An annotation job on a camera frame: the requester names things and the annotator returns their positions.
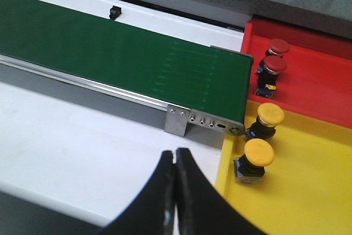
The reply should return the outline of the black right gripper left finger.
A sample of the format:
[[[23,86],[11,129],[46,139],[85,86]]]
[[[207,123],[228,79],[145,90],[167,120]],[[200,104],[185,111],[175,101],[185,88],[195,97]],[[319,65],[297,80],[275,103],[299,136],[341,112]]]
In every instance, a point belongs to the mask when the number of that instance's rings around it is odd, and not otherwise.
[[[135,199],[99,234],[173,234],[174,215],[173,153],[168,150]]]

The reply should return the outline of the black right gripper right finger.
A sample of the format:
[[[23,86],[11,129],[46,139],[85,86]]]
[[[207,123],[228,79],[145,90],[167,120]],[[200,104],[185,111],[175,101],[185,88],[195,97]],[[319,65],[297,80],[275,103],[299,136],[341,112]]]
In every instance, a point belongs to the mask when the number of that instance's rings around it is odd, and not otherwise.
[[[180,234],[265,234],[216,191],[189,149],[176,150],[175,169]]]

